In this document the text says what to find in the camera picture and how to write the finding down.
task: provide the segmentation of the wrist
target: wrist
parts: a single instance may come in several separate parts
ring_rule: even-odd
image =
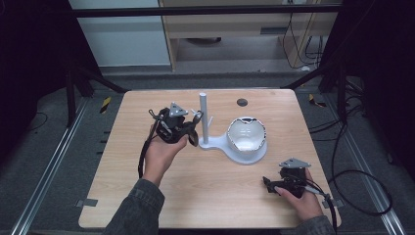
[[[147,179],[148,181],[154,183],[157,187],[160,186],[162,177],[163,173],[161,172],[146,170],[143,173],[143,179]]]

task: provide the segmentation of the hand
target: hand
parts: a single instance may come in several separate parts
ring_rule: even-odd
[[[307,168],[305,169],[305,176],[307,179],[312,180],[311,174]],[[323,215],[323,211],[321,211],[320,204],[315,194],[305,190],[302,197],[297,198],[286,189],[275,187],[275,190],[281,197],[285,198],[294,209],[296,209],[297,216],[301,222]]]
[[[145,157],[145,170],[143,178],[147,179],[158,187],[164,173],[168,170],[176,154],[187,144],[187,136],[183,136],[175,144],[167,144],[159,136],[150,143]]]

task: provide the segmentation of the white base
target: white base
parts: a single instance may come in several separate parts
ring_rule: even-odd
[[[209,137],[207,144],[204,143],[204,138],[199,139],[199,146],[203,150],[218,149],[221,150],[230,160],[240,165],[253,165],[261,160],[266,153],[266,141],[262,147],[252,153],[242,153],[233,149],[228,144],[226,133],[218,137]]]

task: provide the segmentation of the bowl rim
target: bowl rim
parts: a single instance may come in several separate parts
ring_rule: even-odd
[[[249,149],[249,150],[241,150],[236,144],[235,144],[235,142],[233,141],[233,139],[232,139],[232,137],[230,136],[230,133],[229,133],[229,131],[231,130],[231,128],[232,128],[232,126],[233,126],[233,124],[236,122],[236,121],[240,121],[241,123],[245,123],[245,124],[251,124],[251,123],[253,123],[254,121],[255,122],[258,122],[261,126],[262,126],[262,130],[263,130],[263,138],[262,138],[262,141],[260,142],[260,144],[255,148],[255,149]],[[232,122],[229,124],[229,126],[228,126],[228,130],[226,131],[226,135],[227,135],[227,137],[228,137],[228,140],[232,143],[232,145],[235,147],[235,149],[237,149],[238,151],[240,151],[240,152],[243,152],[243,153],[248,153],[248,152],[254,152],[254,151],[257,151],[257,150],[259,150],[260,148],[262,148],[262,146],[264,145],[264,143],[265,143],[265,141],[266,141],[266,130],[265,130],[265,125],[259,120],[259,119],[257,119],[257,118],[255,118],[255,117],[237,117],[237,118],[235,118],[234,120],[232,120]]]

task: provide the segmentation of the black wire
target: black wire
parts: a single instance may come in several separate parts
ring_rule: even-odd
[[[45,113],[38,112],[36,114],[45,116],[45,119],[43,120],[42,123],[40,123],[39,125],[31,128],[31,129],[28,129],[27,131],[32,131],[32,130],[38,129],[38,128],[42,127],[46,123],[46,121],[48,121],[48,116]]]
[[[307,43],[305,44],[305,56],[310,59],[310,60],[314,60],[314,64],[316,64],[317,67],[320,66],[320,61],[321,61],[321,57],[323,56],[323,36],[319,37],[319,43],[318,43],[318,49],[317,52],[308,52],[308,48],[310,46],[312,40],[312,36],[308,37]]]
[[[312,141],[319,141],[319,142],[324,142],[324,141],[335,141],[336,139],[311,139]]]
[[[157,136],[157,135],[154,136],[154,134],[160,121],[160,114],[156,116],[153,110],[149,110],[149,114],[153,117],[153,119],[155,120],[155,123],[153,124],[150,130],[149,136],[147,137],[147,140],[144,142],[143,148],[141,149],[140,158],[138,160],[138,166],[137,166],[139,178],[143,177],[144,160],[146,158],[147,150],[149,149],[150,143],[152,142],[152,140],[156,138]]]
[[[352,109],[350,109],[349,111],[347,111],[347,116],[348,116],[348,117],[350,117],[350,114],[352,114],[353,112],[355,112],[355,111],[360,111],[359,109],[360,109],[361,107],[362,107],[361,105],[357,105],[357,106],[353,107]],[[321,126],[323,126],[323,125],[327,125],[327,124],[329,124],[329,125],[328,125],[328,126],[326,126],[326,127],[323,127],[323,128],[321,128],[321,129],[317,129],[317,130],[313,130],[313,131],[310,131],[310,132],[309,132],[310,134],[315,134],[315,133],[322,132],[322,131],[324,131],[324,130],[330,129],[330,128],[332,128],[333,126],[335,126],[335,125],[336,125],[337,123],[339,123],[339,122],[341,122],[339,119],[336,119],[336,120],[330,120],[330,121],[328,121],[328,122],[326,122],[326,123],[323,123],[323,124],[319,124],[319,125],[316,125],[316,126],[310,127],[310,128],[308,128],[308,130],[315,129],[315,128],[321,127]]]
[[[372,212],[372,211],[367,211],[367,210],[364,210],[364,209],[362,209],[362,208],[360,208],[360,207],[358,207],[358,206],[356,206],[355,204],[353,204],[350,200],[348,200],[347,199],[347,197],[339,190],[339,187],[338,187],[338,185],[337,185],[337,182],[336,182],[336,178],[338,178],[339,176],[341,176],[341,175],[343,175],[343,174],[346,174],[346,173],[361,173],[361,174],[364,174],[364,175],[366,175],[367,177],[370,177],[370,178],[372,178],[373,180],[375,180],[381,187],[382,187],[382,189],[384,190],[384,192],[385,192],[385,194],[387,195],[387,197],[388,197],[388,200],[390,201],[390,204],[388,205],[388,207],[385,209],[385,210],[383,210],[383,211],[380,211],[380,212],[378,212],[378,211],[376,211],[376,212]],[[351,205],[353,208],[355,208],[356,210],[358,210],[358,211],[360,211],[360,212],[363,212],[363,213],[366,213],[366,214],[369,214],[369,215],[372,215],[372,216],[380,216],[380,215],[383,215],[383,214],[385,214],[385,213],[387,213],[387,212],[389,212],[391,209],[392,209],[392,205],[393,205],[393,199],[392,199],[392,195],[390,194],[390,192],[388,191],[388,188],[385,186],[385,184],[383,184],[379,179],[377,179],[375,176],[373,176],[373,175],[371,175],[371,174],[369,174],[369,173],[367,173],[367,172],[365,172],[365,171],[362,171],[362,170],[358,170],[358,169],[347,169],[347,170],[343,170],[343,171],[341,171],[341,172],[339,172],[339,173],[337,173],[336,175],[334,175],[333,176],[333,178],[331,178],[330,180],[329,180],[329,183],[330,182],[333,182],[334,184],[335,184],[335,187],[336,187],[336,189],[337,189],[337,191],[338,191],[338,193],[342,196],[342,198],[349,204],[349,205]]]
[[[357,170],[357,169],[348,169],[348,170],[343,170],[343,171],[341,171],[341,172],[339,172],[339,173],[337,173],[337,174],[335,174],[335,156],[336,156],[336,152],[337,152],[337,149],[338,149],[338,147],[339,147],[339,142],[340,142],[340,139],[341,139],[341,137],[342,137],[342,135],[341,135],[341,133],[344,131],[344,130],[346,130],[346,127],[347,127],[347,124],[346,123],[344,123],[343,125],[342,125],[342,127],[341,127],[341,131],[339,132],[339,135],[338,135],[338,138],[337,138],[337,140],[336,140],[336,143],[335,143],[335,148],[334,148],[334,150],[333,150],[333,155],[332,155],[332,162],[331,162],[331,168],[332,168],[332,178],[329,180],[329,183],[330,182],[333,182],[333,184],[334,184],[334,186],[336,187],[336,190],[339,192],[339,194],[340,194],[340,196],[346,201],[346,202],[348,202],[353,208],[355,208],[356,210],[358,210],[358,211],[360,211],[360,212],[363,212],[363,213],[366,213],[366,214],[368,214],[368,215],[372,215],[372,216],[379,216],[379,215],[382,215],[382,214],[385,214],[385,213],[387,213],[387,212],[389,212],[391,209],[392,209],[392,204],[393,204],[393,202],[392,202],[392,196],[391,196],[391,194],[389,193],[389,191],[388,191],[388,189],[387,189],[387,187],[380,181],[380,180],[378,180],[375,176],[373,176],[373,175],[371,175],[371,174],[369,174],[369,173],[366,173],[366,172],[364,172],[364,171],[362,171],[362,170]],[[362,208],[360,208],[360,207],[358,207],[358,206],[356,206],[355,204],[353,204],[340,190],[339,190],[339,185],[337,184],[337,181],[336,181],[336,178],[337,177],[339,177],[340,175],[343,175],[343,174],[345,174],[345,173],[350,173],[350,172],[358,172],[358,173],[363,173],[363,174],[365,174],[366,176],[368,176],[368,177],[371,177],[372,179],[374,179],[375,181],[377,181],[380,185],[381,185],[381,187],[382,187],[382,189],[384,190],[384,192],[386,193],[386,195],[387,195],[387,197],[388,197],[388,200],[390,201],[390,204],[389,204],[389,206],[384,210],[384,211],[380,211],[380,212],[372,212],[372,211],[367,211],[367,210],[364,210],[364,209],[362,209]]]
[[[347,113],[348,117],[354,117],[357,113],[363,112],[365,109],[362,105],[357,105]]]
[[[290,31],[291,31],[291,35],[293,36],[294,45],[296,46],[297,56],[299,57],[300,61],[303,63],[303,65],[302,65],[302,66],[300,66],[300,67],[294,67],[294,66],[292,66],[292,65],[291,65],[290,60],[288,60],[288,54],[287,54],[287,52],[286,52],[286,50],[285,50],[285,46],[284,46],[284,45],[285,45],[285,38],[286,38],[286,35],[287,35],[287,33],[288,33],[289,29],[290,29]],[[283,37],[283,43],[282,43],[282,44],[283,44],[283,51],[284,51],[284,53],[285,53],[285,55],[286,55],[286,57],[287,57],[287,61],[288,61],[289,66],[291,67],[291,69],[300,69],[300,68],[302,68],[302,67],[304,67],[304,66],[310,66],[310,65],[312,65],[312,63],[305,62],[305,61],[301,58],[301,55],[300,55],[300,49],[299,49],[299,46],[298,46],[298,44],[297,44],[297,42],[296,42],[296,38],[295,38],[295,36],[294,36],[294,31],[293,31],[293,13],[290,13],[290,20],[289,20],[289,22],[288,22],[288,25],[287,25],[287,30],[286,30],[286,33],[284,34],[284,37]]]
[[[332,215],[332,225],[333,225],[333,229],[335,230],[335,234],[337,234],[337,218],[336,218],[336,211],[335,211],[335,206],[332,203],[332,199],[330,194],[326,194],[324,193],[323,189],[313,180],[311,179],[303,179],[300,177],[297,177],[295,175],[291,175],[291,174],[286,174],[287,176],[291,177],[291,178],[295,178],[303,183],[305,183],[306,185],[312,187],[313,189],[317,190],[322,196],[324,196],[324,200],[325,202],[327,202],[327,204],[329,205],[330,208],[330,214]]]

